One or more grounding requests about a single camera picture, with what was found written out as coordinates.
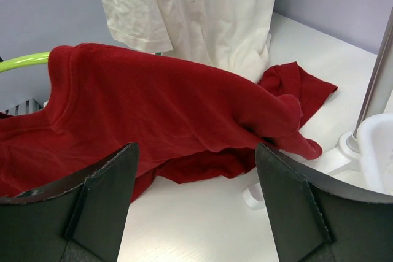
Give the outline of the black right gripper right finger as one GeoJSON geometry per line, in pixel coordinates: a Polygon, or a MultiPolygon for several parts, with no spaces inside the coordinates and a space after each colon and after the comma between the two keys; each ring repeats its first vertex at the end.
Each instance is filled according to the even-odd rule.
{"type": "Polygon", "coordinates": [[[392,196],[264,144],[255,163],[280,261],[392,261],[392,196]]]}

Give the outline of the lime green hanger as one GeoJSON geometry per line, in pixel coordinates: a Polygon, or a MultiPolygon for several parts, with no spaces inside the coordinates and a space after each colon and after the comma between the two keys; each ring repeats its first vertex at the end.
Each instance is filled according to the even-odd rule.
{"type": "Polygon", "coordinates": [[[10,71],[27,66],[45,64],[48,62],[49,54],[49,52],[34,53],[1,61],[0,72],[10,71]]]}

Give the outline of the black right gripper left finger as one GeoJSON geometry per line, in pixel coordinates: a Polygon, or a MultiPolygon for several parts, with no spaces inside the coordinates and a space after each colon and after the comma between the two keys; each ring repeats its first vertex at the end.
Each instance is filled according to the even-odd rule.
{"type": "Polygon", "coordinates": [[[138,167],[126,144],[52,183],[1,198],[1,261],[117,261],[138,167]]]}

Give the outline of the red t shirt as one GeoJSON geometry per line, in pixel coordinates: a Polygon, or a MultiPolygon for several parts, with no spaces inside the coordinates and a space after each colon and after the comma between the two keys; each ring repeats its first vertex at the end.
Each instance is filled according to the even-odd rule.
{"type": "Polygon", "coordinates": [[[337,86],[297,63],[259,82],[215,67],[103,44],[49,54],[51,94],[28,115],[1,115],[1,194],[16,196],[139,145],[133,199],[155,178],[178,184],[255,168],[259,143],[307,160],[322,154],[300,128],[337,86]]]}

